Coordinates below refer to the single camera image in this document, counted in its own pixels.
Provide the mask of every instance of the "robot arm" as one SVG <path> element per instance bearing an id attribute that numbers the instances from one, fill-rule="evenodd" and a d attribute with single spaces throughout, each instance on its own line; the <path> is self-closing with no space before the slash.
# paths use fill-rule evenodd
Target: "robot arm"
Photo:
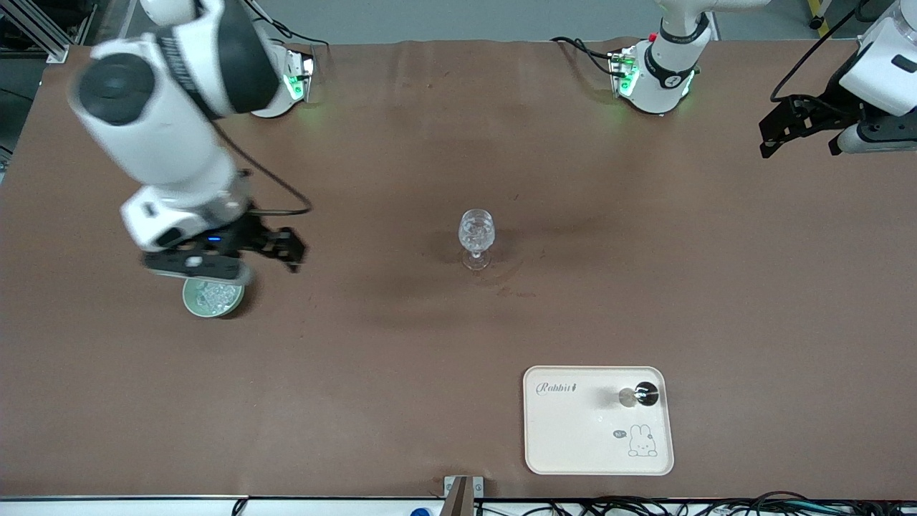
<path id="1" fill-rule="evenodd" d="M 141 0 L 147 17 L 160 27 L 181 25 L 197 18 L 194 0 Z"/>
<path id="2" fill-rule="evenodd" d="M 917 149 L 917 0 L 898 0 L 867 30 L 824 93 L 788 95 L 760 121 L 761 155 L 787 141 L 842 129 L 841 152 Z"/>
<path id="3" fill-rule="evenodd" d="M 240 250 L 281 258 L 295 271 L 304 246 L 291 230 L 275 234 L 251 215 L 248 181 L 209 123 L 268 105 L 278 74 L 237 0 L 200 5 L 201 15 L 183 25 L 96 46 L 71 106 L 99 146 L 144 185 L 121 215 L 154 272 L 244 283 Z M 196 242 L 212 243 L 196 249 Z M 272 255 L 287 242 L 292 252 Z M 217 274 L 215 263 L 231 266 Z"/>
<path id="4" fill-rule="evenodd" d="M 657 37 L 611 58 L 615 93 L 637 109 L 664 114 L 688 94 L 697 60 L 713 33 L 705 11 L 741 11 L 770 0 L 656 0 L 663 10 Z"/>

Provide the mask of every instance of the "small bowl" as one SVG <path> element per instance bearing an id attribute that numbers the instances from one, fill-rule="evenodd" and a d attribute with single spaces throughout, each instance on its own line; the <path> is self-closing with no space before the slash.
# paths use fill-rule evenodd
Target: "small bowl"
<path id="1" fill-rule="evenodd" d="M 236 292 L 233 294 L 234 297 L 231 302 L 224 305 L 222 308 L 217 308 L 198 302 L 198 292 L 203 288 L 231 288 L 235 289 Z M 197 317 L 203 318 L 220 317 L 226 315 L 238 307 L 238 304 L 242 302 L 243 296 L 245 296 L 244 286 L 226 285 L 223 283 L 204 281 L 192 277 L 185 279 L 184 286 L 182 287 L 182 301 L 184 302 L 184 307 Z"/>

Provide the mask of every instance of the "white tray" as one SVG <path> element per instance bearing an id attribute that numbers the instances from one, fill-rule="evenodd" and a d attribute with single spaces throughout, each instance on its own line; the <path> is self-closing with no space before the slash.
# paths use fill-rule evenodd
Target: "white tray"
<path id="1" fill-rule="evenodd" d="M 640 382 L 659 401 L 626 407 L 619 394 Z M 536 365 L 523 378 L 525 462 L 539 475 L 665 475 L 671 429 L 662 374 L 653 367 Z"/>

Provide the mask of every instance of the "green bowl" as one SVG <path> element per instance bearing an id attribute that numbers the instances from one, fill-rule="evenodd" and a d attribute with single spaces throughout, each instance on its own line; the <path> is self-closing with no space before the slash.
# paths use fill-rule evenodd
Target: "green bowl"
<path id="1" fill-rule="evenodd" d="M 189 277 L 184 280 L 184 307 L 197 317 L 220 317 L 236 309 L 245 295 L 245 287 L 226 285 Z"/>

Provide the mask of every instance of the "rabbit logo text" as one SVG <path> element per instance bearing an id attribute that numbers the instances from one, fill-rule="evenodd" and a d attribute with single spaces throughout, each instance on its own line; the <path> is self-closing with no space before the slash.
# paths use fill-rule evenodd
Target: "rabbit logo text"
<path id="1" fill-rule="evenodd" d="M 632 457 L 655 457 L 656 440 L 649 430 L 649 425 L 641 424 L 631 427 L 631 442 L 628 455 Z"/>
<path id="2" fill-rule="evenodd" d="M 545 396 L 552 392 L 576 392 L 576 384 L 549 384 L 543 382 L 535 386 L 535 393 L 538 396 Z"/>

